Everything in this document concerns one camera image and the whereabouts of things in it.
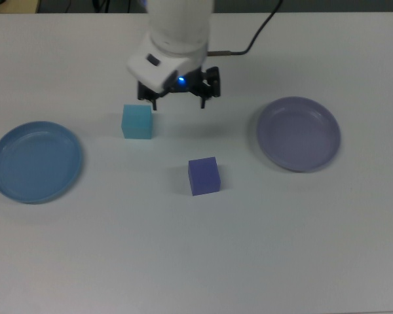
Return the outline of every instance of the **purple cube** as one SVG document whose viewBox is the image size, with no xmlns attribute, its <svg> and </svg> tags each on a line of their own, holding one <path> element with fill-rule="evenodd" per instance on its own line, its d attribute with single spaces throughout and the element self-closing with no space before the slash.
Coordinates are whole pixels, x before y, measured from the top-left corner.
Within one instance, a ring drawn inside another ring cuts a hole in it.
<svg viewBox="0 0 393 314">
<path fill-rule="evenodd" d="M 193 196 L 220 191 L 221 180 L 215 157 L 189 160 L 188 175 Z"/>
</svg>

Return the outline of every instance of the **black wire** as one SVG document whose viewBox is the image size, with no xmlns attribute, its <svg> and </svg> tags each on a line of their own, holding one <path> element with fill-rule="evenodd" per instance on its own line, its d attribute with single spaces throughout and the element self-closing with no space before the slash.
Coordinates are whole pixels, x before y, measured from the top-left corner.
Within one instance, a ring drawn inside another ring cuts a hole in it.
<svg viewBox="0 0 393 314">
<path fill-rule="evenodd" d="M 243 50 L 243 51 L 229 51 L 229 50 L 224 50 L 224 51 L 209 51 L 208 56 L 209 57 L 214 57 L 214 56 L 242 56 L 244 54 L 247 54 L 250 49 L 252 49 L 253 44 L 256 41 L 256 38 L 259 36 L 259 34 L 262 32 L 263 28 L 268 24 L 268 22 L 271 20 L 271 18 L 275 15 L 276 11 L 278 11 L 282 5 L 284 0 L 279 0 L 278 4 L 275 6 L 275 9 L 271 12 L 271 14 L 267 17 L 267 19 L 262 23 L 262 25 L 259 27 L 259 29 L 256 31 L 255 35 L 253 36 L 252 40 L 250 41 L 249 46 Z"/>
<path fill-rule="evenodd" d="M 268 22 L 271 20 L 271 18 L 275 15 L 276 11 L 278 11 L 281 7 L 281 4 L 284 2 L 284 0 L 279 0 L 278 4 L 276 5 L 275 9 L 271 12 L 271 14 L 267 17 L 267 19 L 262 23 L 261 27 L 257 30 L 255 36 L 253 36 L 252 41 L 250 42 L 249 46 L 243 50 L 243 51 L 232 51 L 231 55 L 232 56 L 241 56 L 244 54 L 247 54 L 249 50 L 252 48 L 253 44 L 256 41 L 256 38 L 259 36 L 259 34 L 262 32 L 262 29 L 268 24 Z"/>
<path fill-rule="evenodd" d="M 110 4 L 111 4 L 111 0 L 107 0 L 106 1 L 106 7 L 105 7 L 105 13 L 108 13 Z"/>
<path fill-rule="evenodd" d="M 69 0 L 68 6 L 67 6 L 66 10 L 64 11 L 64 13 L 68 13 L 68 10 L 70 9 L 70 7 L 71 7 L 71 0 Z"/>
</svg>

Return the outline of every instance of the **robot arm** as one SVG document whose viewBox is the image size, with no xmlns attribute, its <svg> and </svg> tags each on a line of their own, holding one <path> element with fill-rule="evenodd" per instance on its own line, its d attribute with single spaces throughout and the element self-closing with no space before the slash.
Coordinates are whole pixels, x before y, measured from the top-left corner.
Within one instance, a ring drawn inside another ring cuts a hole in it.
<svg viewBox="0 0 393 314">
<path fill-rule="evenodd" d="M 218 68 L 201 71 L 213 9 L 214 0 L 147 0 L 149 31 L 127 63 L 139 82 L 139 99 L 156 109 L 155 100 L 169 92 L 192 92 L 203 102 L 219 96 Z"/>
</svg>

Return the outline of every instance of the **dark background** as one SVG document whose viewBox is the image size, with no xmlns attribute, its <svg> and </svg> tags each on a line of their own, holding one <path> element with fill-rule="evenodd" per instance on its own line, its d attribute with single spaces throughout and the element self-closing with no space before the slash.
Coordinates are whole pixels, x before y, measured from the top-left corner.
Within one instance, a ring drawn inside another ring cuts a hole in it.
<svg viewBox="0 0 393 314">
<path fill-rule="evenodd" d="M 111 0 L 110 13 L 144 12 L 137 0 Z M 270 12 L 277 0 L 215 0 L 216 12 Z M 39 12 L 64 12 L 69 0 L 41 0 Z M 390 12 L 393 0 L 284 0 L 280 12 Z M 72 0 L 69 12 L 93 13 L 92 0 Z"/>
</svg>

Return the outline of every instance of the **plate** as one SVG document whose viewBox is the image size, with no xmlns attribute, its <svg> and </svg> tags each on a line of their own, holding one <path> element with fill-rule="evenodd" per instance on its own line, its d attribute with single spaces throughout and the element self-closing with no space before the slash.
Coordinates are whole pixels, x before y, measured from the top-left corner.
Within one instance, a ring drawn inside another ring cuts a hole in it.
<svg viewBox="0 0 393 314">
<path fill-rule="evenodd" d="M 52 122 L 30 122 L 0 140 L 0 192 L 22 203 L 43 203 L 65 192 L 82 164 L 77 138 Z"/>
<path fill-rule="evenodd" d="M 303 97 L 273 101 L 261 113 L 257 140 L 276 164 L 298 172 L 328 165 L 341 144 L 335 117 L 321 104 Z"/>
</svg>

